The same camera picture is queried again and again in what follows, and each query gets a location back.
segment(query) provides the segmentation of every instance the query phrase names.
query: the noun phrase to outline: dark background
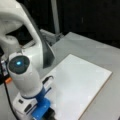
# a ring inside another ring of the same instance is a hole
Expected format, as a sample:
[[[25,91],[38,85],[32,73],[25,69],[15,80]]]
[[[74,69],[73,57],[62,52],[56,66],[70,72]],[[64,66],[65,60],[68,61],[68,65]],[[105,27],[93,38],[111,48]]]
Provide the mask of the dark background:
[[[18,1],[26,6],[39,29],[54,33],[50,0]],[[120,0],[57,0],[57,4],[64,35],[71,31],[120,48]],[[12,34],[21,44],[31,39],[25,27]]]

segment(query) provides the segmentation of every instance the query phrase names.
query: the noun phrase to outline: blue light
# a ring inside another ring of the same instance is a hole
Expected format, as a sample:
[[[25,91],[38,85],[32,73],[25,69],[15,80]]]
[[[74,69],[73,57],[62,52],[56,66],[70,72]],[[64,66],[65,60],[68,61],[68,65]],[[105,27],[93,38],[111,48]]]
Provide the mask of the blue light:
[[[22,63],[21,63],[20,61],[18,61],[16,64],[17,64],[17,65],[21,65]]]

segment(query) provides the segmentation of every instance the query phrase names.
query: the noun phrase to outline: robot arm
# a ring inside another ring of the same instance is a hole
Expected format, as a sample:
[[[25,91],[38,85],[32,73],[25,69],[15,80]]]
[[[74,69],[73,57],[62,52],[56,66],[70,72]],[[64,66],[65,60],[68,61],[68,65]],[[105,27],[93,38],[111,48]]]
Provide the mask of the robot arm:
[[[40,100],[45,93],[39,76],[40,68],[50,66],[54,60],[54,54],[23,5],[14,0],[1,0],[1,3],[0,46],[4,50],[6,59],[9,59],[10,76],[20,91],[13,101],[13,107],[20,120],[30,120],[33,110],[34,112],[41,110]],[[22,49],[15,37],[6,35],[21,25],[25,25],[31,34],[35,41],[33,46]]]
[[[16,38],[12,37],[12,40],[14,40],[12,43],[10,42],[11,37],[7,37],[6,34],[18,29],[21,25],[25,25],[35,41],[35,45],[21,49],[21,53],[30,59],[38,71],[40,71],[41,67],[46,68],[50,66],[54,60],[53,51],[43,39],[42,34],[25,7],[14,0],[4,0],[1,3],[0,20],[3,25],[2,30],[0,30],[0,45],[5,52],[6,59],[10,54],[20,51]]]

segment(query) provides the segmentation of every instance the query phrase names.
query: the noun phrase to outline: wire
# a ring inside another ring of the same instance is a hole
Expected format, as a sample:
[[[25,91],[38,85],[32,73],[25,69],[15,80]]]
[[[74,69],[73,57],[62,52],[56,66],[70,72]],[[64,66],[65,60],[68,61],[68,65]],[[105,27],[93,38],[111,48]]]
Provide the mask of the wire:
[[[1,66],[1,74],[2,74],[2,76],[4,76],[3,75],[2,64],[1,64],[1,58],[0,58],[0,66]],[[7,88],[7,85],[6,85],[6,83],[5,83],[5,81],[4,81],[3,78],[2,78],[2,81],[3,81],[4,87],[5,87],[5,91],[6,91],[6,95],[7,95],[7,99],[8,99],[8,103],[9,103],[10,109],[11,109],[13,115],[15,116],[16,120],[20,120],[18,118],[18,116],[16,115],[16,113],[14,112],[14,110],[13,110],[13,107],[12,107],[12,104],[11,104],[11,101],[10,101],[10,96],[9,96],[8,88]]]

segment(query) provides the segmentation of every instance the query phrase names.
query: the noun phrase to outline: table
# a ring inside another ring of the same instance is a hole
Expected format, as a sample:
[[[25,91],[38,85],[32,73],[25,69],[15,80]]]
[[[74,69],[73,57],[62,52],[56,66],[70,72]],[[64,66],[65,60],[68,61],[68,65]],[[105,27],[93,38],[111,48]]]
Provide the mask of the table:
[[[113,72],[80,120],[118,120],[120,116],[120,50],[72,32],[54,44],[52,48],[56,59],[51,67],[41,70],[41,78],[69,54]],[[8,88],[11,100],[13,100],[18,90],[13,83],[10,83]],[[15,120],[9,109],[3,85],[0,86],[0,119]]]

